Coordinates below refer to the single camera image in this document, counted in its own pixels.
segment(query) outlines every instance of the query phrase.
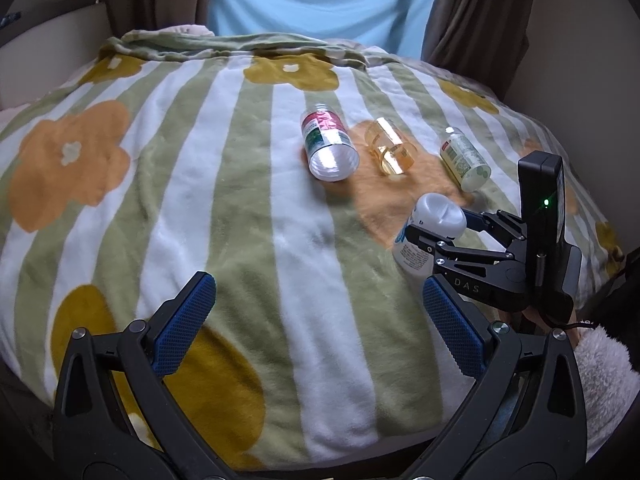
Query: clear plastic bottle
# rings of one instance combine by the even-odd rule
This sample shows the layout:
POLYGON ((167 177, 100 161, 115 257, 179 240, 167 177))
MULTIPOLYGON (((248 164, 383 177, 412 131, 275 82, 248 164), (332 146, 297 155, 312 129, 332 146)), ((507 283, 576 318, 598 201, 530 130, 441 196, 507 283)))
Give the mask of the clear plastic bottle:
POLYGON ((373 121, 364 139, 385 174, 403 174, 415 162, 415 146, 395 124, 384 117, 373 121))
POLYGON ((444 131, 448 137, 440 147, 440 157, 462 191, 477 191, 491 177, 491 167, 459 129, 449 126, 444 131))
POLYGON ((433 273, 433 255, 413 245, 404 237, 408 225, 416 225, 446 238, 457 238, 466 229, 462 208, 439 193, 422 195, 394 241, 391 252, 396 262, 421 286, 433 273))
POLYGON ((323 103, 317 103, 302 115, 309 171, 319 180, 336 182, 350 176, 360 163, 340 117, 323 103))

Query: blanket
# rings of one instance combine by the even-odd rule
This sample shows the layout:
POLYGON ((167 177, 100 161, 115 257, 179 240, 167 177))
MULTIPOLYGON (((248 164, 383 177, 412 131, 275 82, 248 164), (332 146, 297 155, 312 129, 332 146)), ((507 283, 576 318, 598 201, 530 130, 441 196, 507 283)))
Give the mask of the blanket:
MULTIPOLYGON (((73 329, 122 330, 206 270, 216 306, 165 383, 231 467, 331 463, 424 440, 471 384, 389 248, 426 192, 517 214, 517 161, 535 149, 565 158, 579 306, 620 266, 615 236, 551 133, 487 89, 349 41, 111 38, 76 84, 0 132, 2 358, 52 404, 73 329), (343 182, 306 167, 300 117, 320 102, 360 152, 343 182), (367 152, 364 131, 380 116, 418 147, 405 176, 382 175, 367 152), (478 192, 461 192, 438 158, 447 126, 492 167, 478 192)), ((468 230, 458 243, 500 249, 468 230)), ((157 445, 115 379, 139 436, 157 445)))

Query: blue gripper pad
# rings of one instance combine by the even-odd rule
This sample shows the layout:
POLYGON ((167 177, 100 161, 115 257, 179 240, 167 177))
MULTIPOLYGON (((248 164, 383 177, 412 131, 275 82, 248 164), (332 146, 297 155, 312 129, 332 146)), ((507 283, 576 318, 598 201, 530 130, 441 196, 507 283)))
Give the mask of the blue gripper pad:
POLYGON ((482 340, 434 278, 424 282, 422 304, 463 375, 480 377, 486 370, 482 340))
POLYGON ((154 343, 152 367, 159 377, 171 375, 216 303, 216 282, 206 274, 176 310, 154 343))

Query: striped blanket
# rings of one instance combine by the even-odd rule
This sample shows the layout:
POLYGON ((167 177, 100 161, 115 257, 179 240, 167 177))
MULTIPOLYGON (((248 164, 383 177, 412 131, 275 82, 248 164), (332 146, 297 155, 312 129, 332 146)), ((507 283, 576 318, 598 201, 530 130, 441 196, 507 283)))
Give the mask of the striped blanket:
MULTIPOLYGON (((233 468, 348 461, 434 435, 470 383, 388 249, 425 192, 517 213, 517 161, 540 148, 566 156, 477 84, 378 48, 283 34, 111 38, 77 82, 0 132, 2 358, 52 403, 75 327, 121 330, 206 270, 216 306, 166 384, 233 468), (300 117, 318 102, 360 152, 346 181, 306 168, 300 117), (367 153, 364 130, 380 116, 418 146, 403 178, 367 153), (438 158, 449 125, 492 167, 479 192, 462 193, 438 158)), ((579 304, 620 251, 571 170, 566 188, 579 304)), ((499 248, 486 233, 460 244, 499 248)), ((156 444, 120 374, 116 384, 156 444)))

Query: mustard yellow flower print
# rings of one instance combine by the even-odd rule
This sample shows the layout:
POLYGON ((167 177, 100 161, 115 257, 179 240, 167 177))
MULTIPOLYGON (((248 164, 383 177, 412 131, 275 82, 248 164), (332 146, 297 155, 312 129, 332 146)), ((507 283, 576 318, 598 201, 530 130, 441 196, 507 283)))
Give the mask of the mustard yellow flower print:
POLYGON ((146 61, 137 57, 123 56, 122 54, 105 57, 96 63, 89 72, 84 74, 78 84, 99 83, 110 79, 130 77, 140 72, 142 65, 145 63, 146 61))
POLYGON ((489 99, 482 97, 471 90, 462 89, 458 85, 454 85, 449 81, 444 81, 444 79, 438 79, 437 81, 442 91, 461 105, 466 106, 467 108, 480 108, 488 114, 495 115, 498 113, 498 108, 496 108, 489 99))
MULTIPOLYGON (((104 295, 95 285, 72 290, 56 312, 50 352, 58 374, 71 333, 79 326, 92 335, 118 330, 104 295)), ((136 433, 143 442, 159 449, 124 374, 115 372, 114 380, 136 433)), ((264 469, 264 464, 249 453, 264 427, 262 384, 249 361, 229 341, 203 327, 178 371, 164 377, 164 384, 196 430, 227 464, 236 470, 264 469)))
POLYGON ((607 274, 612 278, 622 269, 625 254, 618 245, 616 232, 609 222, 596 222, 596 236, 600 246, 607 251, 606 269, 607 274))
POLYGON ((298 90, 336 90, 340 85, 333 65, 313 54, 277 56, 273 59, 254 57, 244 76, 252 83, 277 85, 289 83, 298 90))

